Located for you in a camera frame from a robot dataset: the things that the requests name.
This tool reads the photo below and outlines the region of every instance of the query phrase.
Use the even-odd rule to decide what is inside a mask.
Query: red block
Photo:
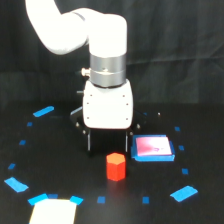
[[[126,161],[122,154],[112,153],[107,156],[107,178],[119,181],[126,176]]]

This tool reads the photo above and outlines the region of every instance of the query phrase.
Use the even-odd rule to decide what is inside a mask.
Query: black tabletop
[[[54,111],[35,118],[46,106]],[[33,207],[28,199],[58,194],[78,196],[76,224],[222,223],[224,221],[224,107],[219,105],[137,105],[147,113],[140,133],[165,134],[173,142],[174,162],[126,161],[127,177],[106,178],[106,155],[125,152],[123,133],[97,135],[94,155],[87,155],[86,136],[71,123],[75,104],[11,104],[0,118],[0,219],[1,223],[29,223]],[[14,163],[15,168],[8,169]],[[189,171],[182,174],[182,169]],[[15,177],[29,188],[21,193],[4,180]],[[173,192],[191,186],[192,197],[177,202]],[[97,203],[99,196],[105,203]],[[149,204],[142,198],[149,197]]]

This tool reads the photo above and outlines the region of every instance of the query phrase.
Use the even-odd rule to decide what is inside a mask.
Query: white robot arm
[[[26,0],[28,17],[45,47],[70,53],[89,44],[90,68],[83,97],[87,127],[126,129],[133,117],[133,97],[126,79],[127,23],[114,14],[80,8],[61,14],[54,0]]]

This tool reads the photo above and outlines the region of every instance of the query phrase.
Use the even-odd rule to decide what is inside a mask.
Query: blue tape
[[[78,197],[75,197],[75,196],[72,196],[70,198],[70,201],[77,204],[77,205],[80,205],[82,202],[83,202],[83,199],[82,198],[78,198]]]
[[[42,110],[39,110],[39,111],[33,113],[33,115],[34,115],[35,117],[40,117],[40,116],[42,116],[42,115],[44,115],[44,114],[47,114],[47,113],[51,112],[52,110],[54,110],[54,107],[52,107],[52,106],[50,106],[50,107],[46,107],[46,108],[44,108],[44,109],[42,109]]]
[[[33,125],[32,122],[28,122],[28,123],[27,123],[27,127],[31,127],[32,125]]]
[[[26,144],[26,140],[21,140],[20,142],[19,142],[19,145],[25,145]]]
[[[180,128],[179,127],[175,127],[175,131],[180,131]]]
[[[9,165],[8,169],[9,169],[9,170],[12,170],[12,169],[15,167],[15,165],[16,165],[16,164],[11,163],[11,164]]]
[[[57,194],[48,194],[47,196],[49,199],[57,199],[58,198]]]
[[[142,204],[149,204],[149,197],[143,197]]]
[[[170,148],[172,155],[162,155],[162,156],[138,156],[137,154],[137,144],[136,138],[139,137],[166,137],[166,135],[134,135],[131,147],[131,157],[138,162],[173,162],[175,159],[175,150],[173,143],[170,141]]]
[[[184,151],[184,146],[183,146],[183,145],[179,145],[179,149],[180,149],[181,151]]]
[[[188,175],[188,173],[189,173],[189,172],[188,172],[188,169],[183,168],[183,169],[182,169],[182,173],[183,173],[184,175]]]
[[[17,193],[25,191],[27,188],[29,188],[27,185],[20,183],[14,177],[11,177],[5,180],[4,182],[8,184]]]
[[[99,196],[97,199],[98,204],[105,204],[105,201],[106,201],[105,197],[102,196]]]
[[[48,199],[47,195],[46,194],[41,194],[39,196],[36,196],[34,198],[31,198],[28,200],[28,202],[31,204],[31,205],[35,205],[37,202],[39,201],[43,201],[45,199]]]
[[[190,186],[186,186],[186,187],[174,192],[170,196],[173,197],[176,201],[181,202],[196,193],[198,193],[198,191],[196,189],[194,189],[193,187],[190,187]]]

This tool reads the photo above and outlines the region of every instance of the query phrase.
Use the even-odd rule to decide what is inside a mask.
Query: cylindrical metal joint
[[[102,87],[119,86],[126,81],[126,54],[100,58],[90,55],[90,81]]]

